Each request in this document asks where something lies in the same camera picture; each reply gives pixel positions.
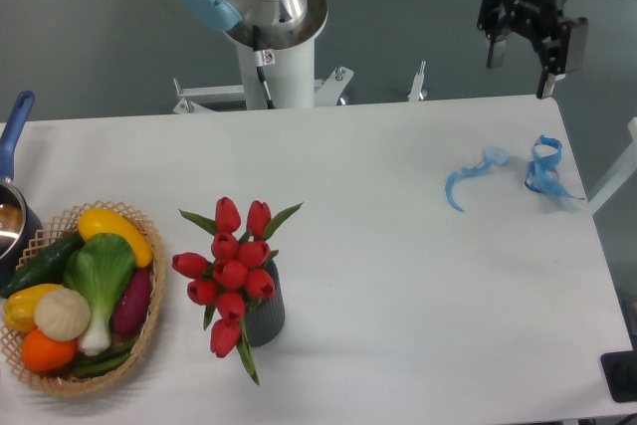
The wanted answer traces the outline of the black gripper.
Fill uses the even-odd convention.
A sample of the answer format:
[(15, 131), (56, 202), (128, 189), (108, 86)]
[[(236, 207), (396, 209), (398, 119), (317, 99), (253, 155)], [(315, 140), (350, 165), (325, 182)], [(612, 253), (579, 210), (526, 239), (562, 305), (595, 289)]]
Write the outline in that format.
[(564, 14), (566, 0), (482, 0), (477, 27), (488, 41), (488, 69), (503, 65), (507, 37), (517, 34), (528, 40), (538, 55), (541, 73), (536, 97), (552, 96), (565, 73), (581, 68), (588, 21)]

